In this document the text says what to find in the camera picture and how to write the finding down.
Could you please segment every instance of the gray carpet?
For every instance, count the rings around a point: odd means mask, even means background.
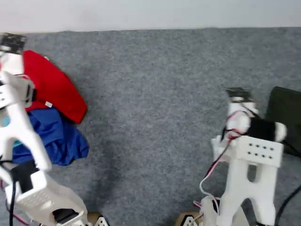
[[[181,212],[197,210],[192,201],[202,198],[198,185],[212,161],[210,139],[225,121],[225,87],[250,89],[262,115],[274,86],[301,90],[301,28],[28,37],[26,48],[52,59],[88,104],[78,128],[89,156],[50,174],[111,226],[172,226]],[[301,183],[300,171],[300,159],[285,155],[276,209]],[[222,195],[226,172],[226,164],[218,166],[205,189]],[[298,195],[281,225],[300,225],[300,208]],[[8,225],[4,205],[0,223]]]

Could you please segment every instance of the white wall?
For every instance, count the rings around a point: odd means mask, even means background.
[[[1,0],[0,32],[301,26],[301,0]]]

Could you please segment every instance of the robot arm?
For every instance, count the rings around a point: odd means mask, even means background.
[[[7,34],[3,39],[0,45],[5,50],[0,58],[0,121],[9,118],[9,124],[0,127],[0,177],[8,184],[5,188],[8,203],[14,202],[32,220],[46,226],[92,226],[82,199],[47,174],[52,167],[51,161],[24,109],[30,106],[34,93],[34,84],[22,75],[24,36]],[[34,162],[17,166],[3,163],[12,160],[15,140],[28,147]],[[107,225],[103,217],[98,216],[95,221],[95,225]]]
[[[209,196],[202,200],[204,226],[248,226],[241,209],[247,198],[252,202],[259,225],[273,226],[274,191],[283,151],[280,142],[286,136],[286,127],[260,119],[248,91],[231,88],[227,92],[230,97],[228,119],[224,134],[212,139],[214,160],[229,144],[228,133],[236,135],[237,139],[220,158],[220,161],[229,163],[226,189],[220,199],[220,214],[213,211]],[[256,166],[252,182],[247,178],[249,165]]]

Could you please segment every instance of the clothing tag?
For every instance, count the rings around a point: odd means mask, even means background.
[[[52,103],[50,103],[50,102],[48,102],[48,101],[46,101],[45,105],[46,105],[47,107],[52,107]]]

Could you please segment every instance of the red cloth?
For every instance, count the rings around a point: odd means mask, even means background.
[[[46,101],[76,123],[83,119],[87,105],[70,79],[38,53],[27,50],[23,54],[24,74],[37,90],[36,101],[26,110],[48,108]]]

